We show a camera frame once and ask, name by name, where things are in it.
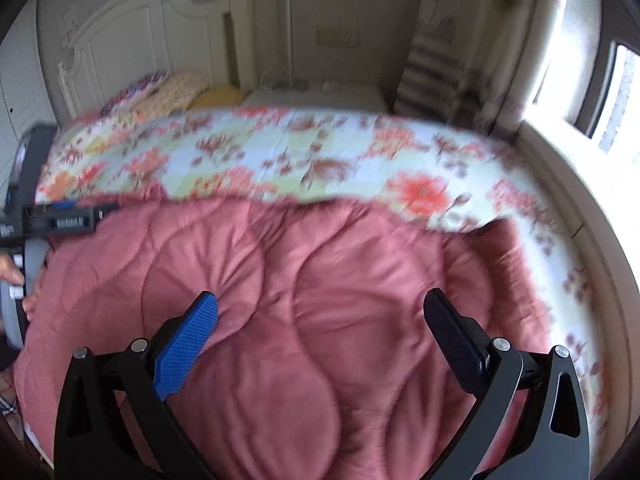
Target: white bedside table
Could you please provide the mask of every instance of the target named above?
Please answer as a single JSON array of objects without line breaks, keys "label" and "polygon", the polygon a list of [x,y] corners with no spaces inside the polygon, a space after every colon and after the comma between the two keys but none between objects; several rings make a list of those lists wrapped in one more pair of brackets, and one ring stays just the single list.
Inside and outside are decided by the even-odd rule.
[{"label": "white bedside table", "polygon": [[382,92],[376,86],[354,83],[310,82],[305,92],[260,88],[249,95],[243,107],[338,108],[388,113]]}]

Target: striped curtain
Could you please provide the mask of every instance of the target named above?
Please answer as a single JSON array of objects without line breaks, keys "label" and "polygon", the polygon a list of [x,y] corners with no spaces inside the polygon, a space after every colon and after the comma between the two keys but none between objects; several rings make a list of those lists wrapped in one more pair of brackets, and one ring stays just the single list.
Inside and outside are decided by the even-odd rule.
[{"label": "striped curtain", "polygon": [[566,0],[422,0],[394,110],[513,137]]}]

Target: floral bed sheet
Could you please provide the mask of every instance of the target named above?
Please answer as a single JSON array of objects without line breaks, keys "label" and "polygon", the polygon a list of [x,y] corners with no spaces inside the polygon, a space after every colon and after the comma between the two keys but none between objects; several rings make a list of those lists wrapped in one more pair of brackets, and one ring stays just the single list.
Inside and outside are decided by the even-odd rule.
[{"label": "floral bed sheet", "polygon": [[152,123],[127,114],[56,146],[36,200],[113,193],[357,196],[430,228],[462,231],[511,216],[548,308],[550,340],[572,352],[592,457],[599,456],[606,369],[587,272],[551,199],[511,146],[441,124],[336,110],[237,108]]}]

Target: pink quilt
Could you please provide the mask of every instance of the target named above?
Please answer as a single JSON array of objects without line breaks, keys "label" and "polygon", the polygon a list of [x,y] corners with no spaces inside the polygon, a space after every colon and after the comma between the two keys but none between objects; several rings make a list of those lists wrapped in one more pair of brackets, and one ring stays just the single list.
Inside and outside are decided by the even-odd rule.
[{"label": "pink quilt", "polygon": [[[25,418],[53,456],[73,350],[120,351],[210,290],[220,320],[169,404],[215,472],[417,479],[473,403],[422,317],[430,288],[489,335],[548,351],[516,232],[507,220],[425,230],[355,200],[128,206],[66,241],[41,275],[15,365]],[[516,416],[487,460],[504,452]]]}]

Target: headboard panel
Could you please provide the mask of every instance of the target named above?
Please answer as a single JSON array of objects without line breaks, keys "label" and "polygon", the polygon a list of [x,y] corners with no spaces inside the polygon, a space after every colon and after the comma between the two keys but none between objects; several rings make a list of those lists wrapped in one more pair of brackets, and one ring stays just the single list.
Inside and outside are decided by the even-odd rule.
[{"label": "headboard panel", "polygon": [[228,84],[228,14],[241,89],[254,89],[252,0],[111,0],[71,39],[71,69],[58,64],[69,115],[101,108],[128,83],[157,70],[200,72],[212,86]]}]

